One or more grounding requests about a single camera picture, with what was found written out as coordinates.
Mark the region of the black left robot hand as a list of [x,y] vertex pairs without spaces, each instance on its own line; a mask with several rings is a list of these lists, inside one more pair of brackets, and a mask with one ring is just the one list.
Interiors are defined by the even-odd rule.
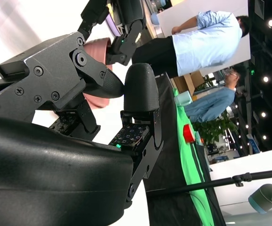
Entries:
[[109,15],[108,3],[113,6],[115,26],[119,29],[120,35],[107,46],[106,64],[128,65],[136,50],[136,39],[146,27],[141,0],[90,0],[81,13],[82,23],[78,31],[87,39],[92,28],[102,24]]

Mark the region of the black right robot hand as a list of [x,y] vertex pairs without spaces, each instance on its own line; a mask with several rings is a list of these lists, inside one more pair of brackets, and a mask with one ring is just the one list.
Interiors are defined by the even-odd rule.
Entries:
[[0,64],[0,226],[108,226],[163,148],[148,64],[124,82],[79,32]]

